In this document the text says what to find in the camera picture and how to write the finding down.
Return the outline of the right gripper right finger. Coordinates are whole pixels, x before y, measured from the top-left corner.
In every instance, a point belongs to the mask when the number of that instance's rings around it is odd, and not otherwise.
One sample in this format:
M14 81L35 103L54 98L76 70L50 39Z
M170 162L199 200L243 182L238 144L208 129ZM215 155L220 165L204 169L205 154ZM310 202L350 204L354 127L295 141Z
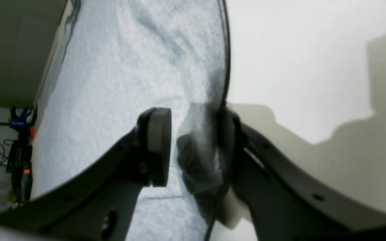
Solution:
M248 206L260 241L386 241L386 213L311 177L262 134L217 113L224 181Z

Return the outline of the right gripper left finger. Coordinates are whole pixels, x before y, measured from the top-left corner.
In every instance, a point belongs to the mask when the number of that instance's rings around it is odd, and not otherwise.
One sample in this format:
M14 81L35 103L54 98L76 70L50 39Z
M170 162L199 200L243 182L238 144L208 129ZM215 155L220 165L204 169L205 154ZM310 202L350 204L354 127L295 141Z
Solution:
M151 108L100 159L57 189L0 213L0 241L123 241L141 189L168 183L170 108Z

